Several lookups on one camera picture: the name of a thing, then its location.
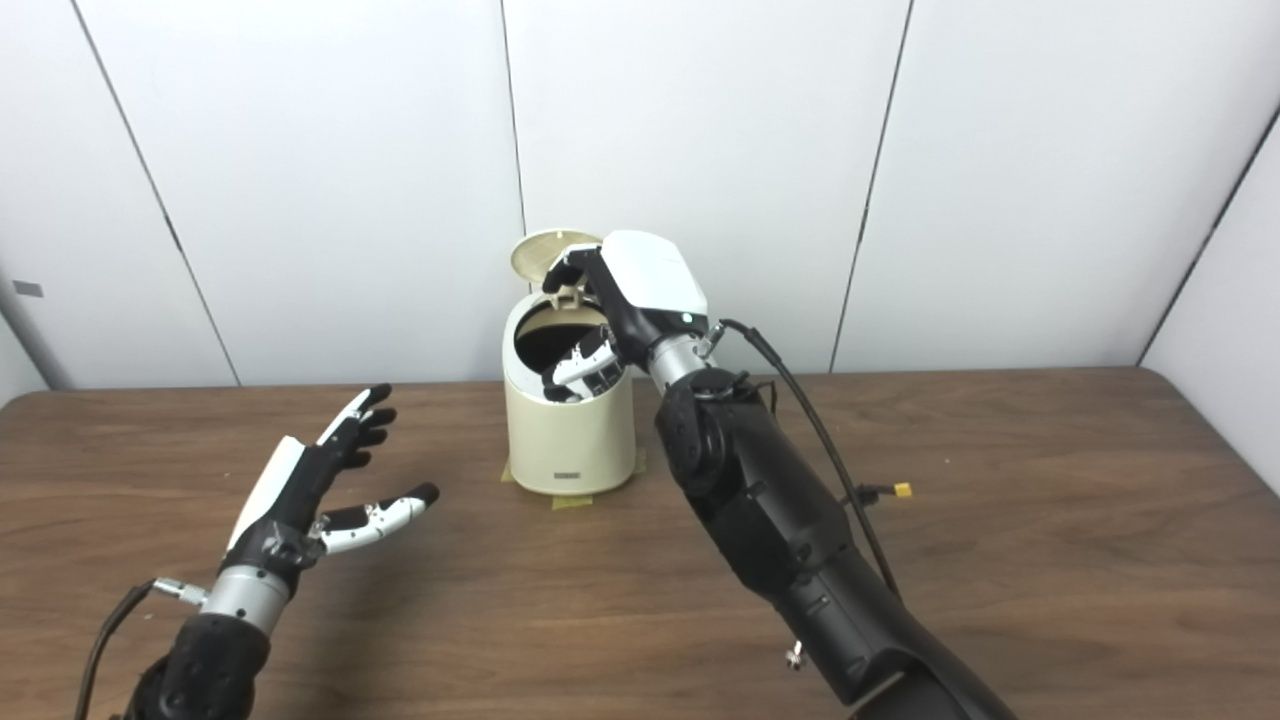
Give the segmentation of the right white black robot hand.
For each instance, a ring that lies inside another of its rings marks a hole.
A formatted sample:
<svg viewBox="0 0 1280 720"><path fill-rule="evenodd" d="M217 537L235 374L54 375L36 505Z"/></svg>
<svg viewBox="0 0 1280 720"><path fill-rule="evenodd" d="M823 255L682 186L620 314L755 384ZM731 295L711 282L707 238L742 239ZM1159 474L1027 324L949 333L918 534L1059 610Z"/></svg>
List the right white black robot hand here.
<svg viewBox="0 0 1280 720"><path fill-rule="evenodd" d="M557 293L580 287L605 320L541 375L553 402L604 395L636 366L666 393L710 364L696 351L709 332L708 301L678 247L643 231L564 246L543 277Z"/></svg>

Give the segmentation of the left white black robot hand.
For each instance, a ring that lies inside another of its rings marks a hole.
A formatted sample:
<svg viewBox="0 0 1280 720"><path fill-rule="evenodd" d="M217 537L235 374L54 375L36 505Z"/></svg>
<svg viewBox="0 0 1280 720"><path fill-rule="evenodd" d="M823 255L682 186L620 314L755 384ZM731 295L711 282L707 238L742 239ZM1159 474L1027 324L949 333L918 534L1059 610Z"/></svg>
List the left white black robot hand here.
<svg viewBox="0 0 1280 720"><path fill-rule="evenodd" d="M388 383L358 392L312 443L285 436L250 491L237 518L220 570L247 568L255 577L297 592L302 571L323 557L361 550L404 529L440 497L425 482L376 502L321 510L339 474L365 468L387 441L397 411L385 406Z"/></svg>

